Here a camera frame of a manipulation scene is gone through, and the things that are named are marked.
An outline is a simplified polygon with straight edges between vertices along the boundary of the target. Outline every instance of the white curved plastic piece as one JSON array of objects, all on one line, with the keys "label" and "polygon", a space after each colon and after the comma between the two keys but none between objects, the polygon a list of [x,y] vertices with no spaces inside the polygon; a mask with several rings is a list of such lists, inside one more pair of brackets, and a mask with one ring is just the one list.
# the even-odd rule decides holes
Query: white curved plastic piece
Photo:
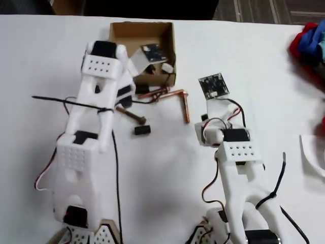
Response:
[{"label": "white curved plastic piece", "polygon": [[325,177],[325,169],[321,168],[321,163],[325,162],[325,140],[314,135],[300,135],[304,155],[310,166],[322,177]]},{"label": "white curved plastic piece", "polygon": [[[257,205],[271,190],[265,181],[265,171],[257,145],[248,142],[223,142],[215,154],[226,198],[225,211],[230,226],[231,241],[246,244],[242,222],[245,202]],[[237,166],[236,162],[245,162]],[[285,221],[276,198],[266,201],[258,211],[269,225],[269,229],[280,236],[282,244],[290,244],[285,230]]]},{"label": "white curved plastic piece", "polygon": [[[99,184],[103,184],[99,157],[112,146],[109,143],[115,104],[135,93],[133,77],[126,67],[128,57],[125,46],[117,46],[117,59],[90,55],[93,46],[94,42],[86,48],[76,102],[112,111],[95,115],[100,121],[97,139],[87,138],[82,144],[76,144],[75,133],[81,128],[82,118],[93,108],[72,106],[66,131],[57,141],[57,173],[53,188],[55,218],[63,222],[69,206],[84,208],[89,231],[96,231],[103,218],[104,193],[99,191]],[[95,93],[97,85],[101,87],[99,93]],[[130,86],[128,92],[118,96],[119,89],[127,86]]]},{"label": "white curved plastic piece", "polygon": [[102,220],[101,193],[96,189],[96,155],[99,142],[86,139],[74,144],[75,135],[62,135],[57,141],[57,175],[54,183],[54,216],[62,221],[68,206],[87,210],[88,228],[95,230]]}]

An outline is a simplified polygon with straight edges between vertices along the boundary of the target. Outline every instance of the circuit board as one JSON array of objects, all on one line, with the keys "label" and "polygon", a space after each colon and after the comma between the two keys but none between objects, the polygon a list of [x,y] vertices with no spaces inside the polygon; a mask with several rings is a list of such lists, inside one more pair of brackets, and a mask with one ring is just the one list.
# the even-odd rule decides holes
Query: circuit board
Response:
[{"label": "circuit board", "polygon": [[159,48],[158,44],[142,45],[141,49],[151,64],[162,63],[167,61],[167,57]]},{"label": "circuit board", "polygon": [[206,100],[229,94],[221,73],[199,79]]}]

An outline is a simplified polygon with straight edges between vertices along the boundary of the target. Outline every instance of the black wire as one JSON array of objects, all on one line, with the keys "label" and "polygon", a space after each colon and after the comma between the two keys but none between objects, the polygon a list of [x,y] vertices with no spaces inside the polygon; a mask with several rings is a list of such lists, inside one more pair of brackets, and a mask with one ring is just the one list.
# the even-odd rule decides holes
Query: black wire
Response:
[{"label": "black wire", "polygon": [[267,200],[270,200],[270,199],[276,197],[276,193],[278,192],[279,186],[280,186],[282,178],[284,176],[285,166],[286,166],[286,161],[285,161],[285,157],[283,157],[282,169],[281,169],[281,172],[280,172],[280,175],[278,178],[278,182],[276,183],[274,190],[266,198],[263,198],[261,201],[258,202],[258,204],[256,204],[256,207],[255,207],[256,209],[258,209]]},{"label": "black wire", "polygon": [[244,109],[243,109],[243,107],[239,103],[237,103],[235,100],[230,99],[230,98],[217,98],[217,99],[218,100],[227,100],[227,101],[229,101],[229,102],[237,105],[239,107],[240,111],[242,112],[243,126],[246,127],[246,120],[245,120]]},{"label": "black wire", "polygon": [[219,174],[219,164],[218,164],[218,159],[216,158],[215,160],[216,160],[216,162],[217,162],[217,171],[216,171],[215,176],[214,176],[214,178],[212,179],[212,181],[211,181],[210,183],[208,183],[208,184],[203,188],[203,190],[202,190],[202,192],[201,192],[201,198],[202,198],[202,200],[203,200],[205,203],[213,203],[213,202],[218,202],[218,203],[220,203],[220,205],[221,205],[221,207],[222,207],[222,210],[223,210],[223,212],[225,213],[225,209],[224,209],[224,204],[223,204],[223,202],[221,202],[221,201],[219,201],[219,200],[210,200],[210,201],[207,201],[207,200],[205,200],[205,198],[204,198],[204,193],[205,193],[205,191],[206,191],[207,189],[209,189],[209,188],[210,188],[210,187],[215,183],[215,181],[216,181],[217,178],[218,178],[218,174]]},{"label": "black wire", "polygon": [[225,240],[223,244],[227,244],[227,243],[228,243],[228,241],[229,241],[229,239],[230,239],[230,233],[228,233],[228,237],[227,237],[227,240]]},{"label": "black wire", "polygon": [[[278,182],[275,186],[275,189],[273,192],[271,192],[269,194],[269,196],[267,196],[266,198],[263,198],[257,205],[256,205],[256,209],[258,209],[263,203],[265,203],[267,200],[272,199],[274,197],[276,197],[276,193],[280,187],[282,178],[284,176],[284,172],[285,172],[285,166],[286,166],[286,160],[285,160],[285,153],[283,153],[283,163],[282,163],[282,169],[278,178]],[[309,244],[309,239],[306,236],[306,234],[303,232],[303,230],[299,227],[299,225],[291,218],[291,216],[280,206],[281,211],[283,213],[283,215],[289,220],[289,222],[294,226],[294,228],[298,231],[298,233],[300,234],[300,236],[305,240],[305,242],[307,244]]]},{"label": "black wire", "polygon": [[61,102],[61,103],[68,103],[68,104],[72,104],[72,105],[78,105],[78,106],[82,106],[82,107],[87,107],[87,108],[94,108],[97,109],[97,113],[101,113],[101,112],[106,112],[106,111],[112,111],[114,112],[114,109],[112,108],[101,108],[101,107],[97,107],[97,106],[93,106],[93,105],[89,105],[89,104],[83,104],[83,103],[76,103],[76,102],[71,102],[71,101],[67,101],[64,99],[59,99],[59,98],[50,98],[50,97],[41,97],[41,96],[32,96],[32,98],[35,99],[40,99],[40,100],[46,100],[46,101],[55,101],[55,102]]},{"label": "black wire", "polygon": [[162,95],[163,93],[159,93],[158,95],[155,96],[154,99],[152,99],[151,101],[149,102],[142,102],[142,101],[135,101],[135,100],[132,100],[133,103],[140,103],[140,104],[151,104],[151,103],[155,103],[158,101],[159,97]]},{"label": "black wire", "polygon": [[213,228],[211,228],[209,231],[205,232],[205,233],[201,236],[200,241],[199,241],[199,244],[202,243],[203,237],[206,236],[206,235],[208,235],[208,234],[210,234],[212,231],[213,231]]},{"label": "black wire", "polygon": [[281,207],[281,211],[283,215],[289,220],[289,222],[294,226],[294,228],[299,232],[301,237],[305,240],[307,244],[309,244],[309,239],[306,234],[300,229],[299,225],[291,218],[291,216]]},{"label": "black wire", "polygon": [[68,229],[68,231],[69,231],[69,234],[70,234],[70,240],[68,240],[66,243],[64,243],[64,244],[69,244],[69,243],[71,243],[71,241],[72,241],[72,231],[71,231],[71,229],[67,226],[67,229]]},{"label": "black wire", "polygon": [[119,173],[118,173],[118,152],[117,152],[117,144],[116,144],[115,134],[114,134],[113,130],[112,130],[112,138],[113,138],[113,144],[114,144],[114,150],[115,150],[115,161],[116,161],[116,198],[117,198],[117,211],[118,211],[118,225],[120,228],[120,243],[123,244],[120,189],[119,189]]},{"label": "black wire", "polygon": [[68,110],[68,108],[67,108],[66,101],[67,101],[67,99],[69,99],[69,98],[77,99],[76,97],[66,97],[66,98],[65,98],[64,103],[63,103],[63,106],[64,106],[64,109],[66,110],[66,112],[67,112],[68,115],[70,115],[70,113],[69,113],[69,110]]}]

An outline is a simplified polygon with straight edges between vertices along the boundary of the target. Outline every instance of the white table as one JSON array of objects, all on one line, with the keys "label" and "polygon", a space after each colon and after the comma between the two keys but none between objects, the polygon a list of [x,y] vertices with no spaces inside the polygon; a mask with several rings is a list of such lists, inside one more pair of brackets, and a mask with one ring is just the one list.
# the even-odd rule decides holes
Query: white table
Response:
[{"label": "white table", "polygon": [[[61,104],[30,96],[75,95],[86,43],[106,40],[110,23],[125,20],[0,16],[1,243],[45,243],[61,227],[54,220],[50,195],[36,192],[33,182],[67,116]],[[133,106],[132,111],[150,121],[148,137],[131,137],[135,124],[116,116],[124,242],[184,243],[211,207],[202,202],[201,189],[215,173],[214,149],[199,146],[193,124],[206,112],[198,78],[221,72],[231,98],[243,106],[247,125],[258,136],[270,186],[276,183],[285,151],[287,169],[278,199],[311,243],[323,243],[325,184],[303,166],[299,135],[312,134],[321,121],[324,94],[297,72],[286,51],[301,26],[174,24],[175,88],[189,93],[191,124],[183,123],[176,98]],[[224,199],[220,179],[207,198]],[[111,218],[117,220],[117,214]],[[286,226],[293,243],[304,243],[289,222]]]}]

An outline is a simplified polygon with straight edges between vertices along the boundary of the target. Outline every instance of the red fabric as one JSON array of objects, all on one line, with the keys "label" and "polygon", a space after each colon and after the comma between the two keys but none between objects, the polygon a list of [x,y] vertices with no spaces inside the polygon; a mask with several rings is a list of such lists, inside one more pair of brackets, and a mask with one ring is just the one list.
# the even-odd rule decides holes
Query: red fabric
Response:
[{"label": "red fabric", "polygon": [[[299,60],[300,59],[300,53],[298,52],[298,45],[300,43],[301,37],[304,33],[309,31],[310,29],[316,28],[318,25],[316,23],[307,23],[305,27],[303,28],[303,31],[300,32],[298,35],[296,35],[295,39],[291,42],[289,46],[289,52],[292,54],[292,56]],[[322,79],[316,75],[312,69],[312,67],[307,65],[302,65],[303,69],[316,81],[322,82]]]}]

